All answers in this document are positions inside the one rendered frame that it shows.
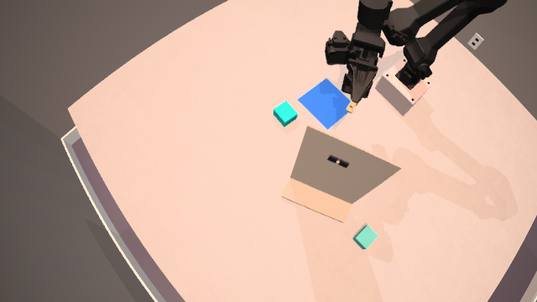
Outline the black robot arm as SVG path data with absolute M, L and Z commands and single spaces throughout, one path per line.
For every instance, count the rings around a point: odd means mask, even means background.
M 408 8 L 396 8 L 392 0 L 359 0 L 355 32 L 381 36 L 389 44 L 403 47 L 407 59 L 396 77 L 409 90 L 420 79 L 431 76 L 430 66 L 435 62 L 437 51 L 466 27 L 477 15 L 492 13 L 508 0 L 421 0 Z M 457 5 L 457 6 L 456 6 Z M 454 8 L 455 7 L 455 8 Z M 420 27 L 454 8 L 425 37 L 416 38 Z M 351 40 L 336 30 L 326 42 L 326 63 L 346 65 L 351 50 Z

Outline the blue flat square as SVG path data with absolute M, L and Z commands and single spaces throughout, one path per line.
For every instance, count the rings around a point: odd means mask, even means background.
M 351 102 L 331 82 L 324 79 L 297 99 L 328 130 L 344 117 Z

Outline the turquoise cube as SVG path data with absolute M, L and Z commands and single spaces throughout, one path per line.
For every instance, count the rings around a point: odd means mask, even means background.
M 298 117 L 297 111 L 287 101 L 276 107 L 273 114 L 284 127 Z

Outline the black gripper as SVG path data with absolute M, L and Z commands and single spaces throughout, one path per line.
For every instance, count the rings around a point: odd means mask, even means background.
M 368 98 L 373 78 L 378 71 L 378 58 L 383 58 L 385 43 L 382 37 L 359 31 L 352 33 L 349 47 L 351 53 L 347 60 L 348 74 L 344 75 L 341 91 L 350 94 L 353 102 Z M 353 45 L 358 47 L 356 54 L 352 54 Z

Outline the mint green block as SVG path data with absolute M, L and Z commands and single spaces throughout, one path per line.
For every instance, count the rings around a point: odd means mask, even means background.
M 355 241 L 361 249 L 367 249 L 377 237 L 378 234 L 369 225 L 366 225 L 352 238 L 352 240 Z

